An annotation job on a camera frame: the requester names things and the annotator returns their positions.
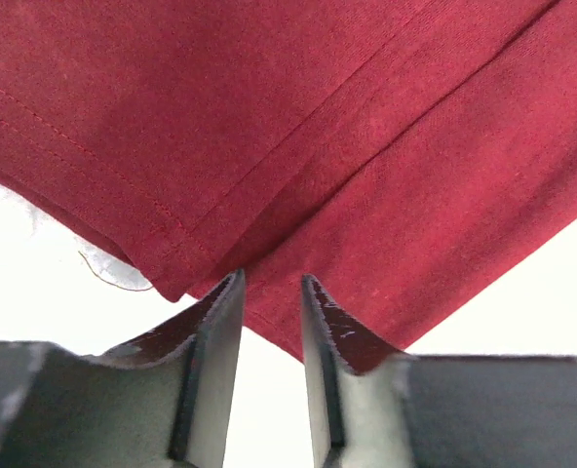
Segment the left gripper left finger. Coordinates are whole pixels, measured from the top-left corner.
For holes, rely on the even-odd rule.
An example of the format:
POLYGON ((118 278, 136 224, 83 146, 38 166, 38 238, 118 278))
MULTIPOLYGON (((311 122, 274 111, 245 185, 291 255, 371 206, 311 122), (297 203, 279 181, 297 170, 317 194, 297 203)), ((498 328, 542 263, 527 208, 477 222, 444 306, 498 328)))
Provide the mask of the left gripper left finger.
POLYGON ((115 382, 89 466, 222 466, 245 284, 237 270, 154 329, 91 357, 115 382))

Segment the dark red t shirt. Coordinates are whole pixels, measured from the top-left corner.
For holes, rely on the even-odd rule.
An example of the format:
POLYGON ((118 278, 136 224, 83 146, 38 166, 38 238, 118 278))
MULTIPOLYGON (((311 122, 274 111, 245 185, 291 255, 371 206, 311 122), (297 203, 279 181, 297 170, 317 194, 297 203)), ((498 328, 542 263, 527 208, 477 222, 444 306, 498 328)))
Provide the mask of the dark red t shirt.
POLYGON ((169 301, 404 347, 577 217, 577 1, 0 1, 0 183, 169 301))

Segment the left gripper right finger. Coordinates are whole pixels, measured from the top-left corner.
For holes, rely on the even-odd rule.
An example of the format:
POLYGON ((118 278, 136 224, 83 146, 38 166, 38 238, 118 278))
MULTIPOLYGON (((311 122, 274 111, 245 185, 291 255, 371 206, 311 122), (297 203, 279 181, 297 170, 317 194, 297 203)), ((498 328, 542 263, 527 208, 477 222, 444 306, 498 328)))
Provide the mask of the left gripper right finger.
POLYGON ((345 311, 313 275, 301 280, 301 337, 316 467, 408 467, 401 351, 345 311))

